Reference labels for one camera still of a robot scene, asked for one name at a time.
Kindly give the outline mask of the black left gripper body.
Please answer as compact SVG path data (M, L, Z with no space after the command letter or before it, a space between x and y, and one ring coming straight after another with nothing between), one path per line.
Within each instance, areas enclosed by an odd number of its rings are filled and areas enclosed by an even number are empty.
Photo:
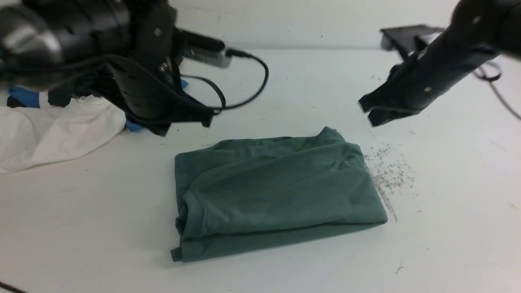
M125 0L131 24L128 48L109 57L119 88L118 105L130 120L154 135L165 136L172 124L198 122L209 127L217 111L181 87L181 51L186 39L176 27L177 11L167 0Z

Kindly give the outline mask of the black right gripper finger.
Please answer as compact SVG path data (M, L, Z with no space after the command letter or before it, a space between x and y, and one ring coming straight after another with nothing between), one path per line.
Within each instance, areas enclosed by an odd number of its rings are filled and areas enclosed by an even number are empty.
M378 127L418 113L419 110L410 108L375 107L369 111L368 119L373 127Z

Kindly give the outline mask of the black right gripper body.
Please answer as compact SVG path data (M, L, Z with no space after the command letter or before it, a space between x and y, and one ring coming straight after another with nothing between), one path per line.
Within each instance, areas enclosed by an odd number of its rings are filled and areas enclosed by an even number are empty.
M410 108L420 112L480 65L493 59L499 19L455 18L422 51L395 65L387 81L364 95L364 112L375 107Z

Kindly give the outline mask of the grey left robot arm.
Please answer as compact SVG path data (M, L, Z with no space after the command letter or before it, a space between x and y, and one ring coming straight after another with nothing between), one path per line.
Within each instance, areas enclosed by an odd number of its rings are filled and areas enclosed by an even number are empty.
M189 33L167 0L23 0L1 7L1 88L80 82L155 135L209 127L216 110L181 87Z

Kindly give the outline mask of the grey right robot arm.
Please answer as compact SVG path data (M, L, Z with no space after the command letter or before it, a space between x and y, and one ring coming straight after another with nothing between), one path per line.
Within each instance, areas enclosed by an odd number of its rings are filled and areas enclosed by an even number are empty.
M381 47L396 50L403 61L359 99L372 126L419 114L501 54L519 59L520 8L519 0L461 0L446 28L382 28Z

